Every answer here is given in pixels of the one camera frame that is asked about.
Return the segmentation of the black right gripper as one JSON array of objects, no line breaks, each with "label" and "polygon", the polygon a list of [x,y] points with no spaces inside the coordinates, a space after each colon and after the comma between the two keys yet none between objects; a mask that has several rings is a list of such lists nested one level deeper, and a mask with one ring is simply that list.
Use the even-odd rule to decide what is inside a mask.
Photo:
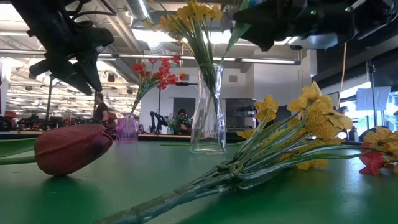
[{"label": "black right gripper", "polygon": [[238,11],[233,19],[250,25],[242,39],[263,52],[287,37],[358,33],[352,1],[289,0],[279,4],[258,4]]}]

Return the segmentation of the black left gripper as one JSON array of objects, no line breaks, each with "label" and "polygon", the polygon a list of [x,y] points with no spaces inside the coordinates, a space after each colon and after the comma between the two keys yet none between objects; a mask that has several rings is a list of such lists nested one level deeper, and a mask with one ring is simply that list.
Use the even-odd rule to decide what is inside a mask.
[{"label": "black left gripper", "polygon": [[27,35],[36,37],[47,51],[49,57],[76,57],[77,63],[69,61],[50,62],[41,60],[29,68],[33,76],[45,72],[78,91],[91,95],[93,87],[101,92],[102,85],[98,75],[98,47],[106,47],[114,42],[112,33],[98,28],[91,20],[77,22],[76,19],[87,14],[114,16],[116,11],[106,2],[107,11],[82,11],[90,0],[79,0],[76,9],[66,7],[75,0],[10,0],[29,30]]}]

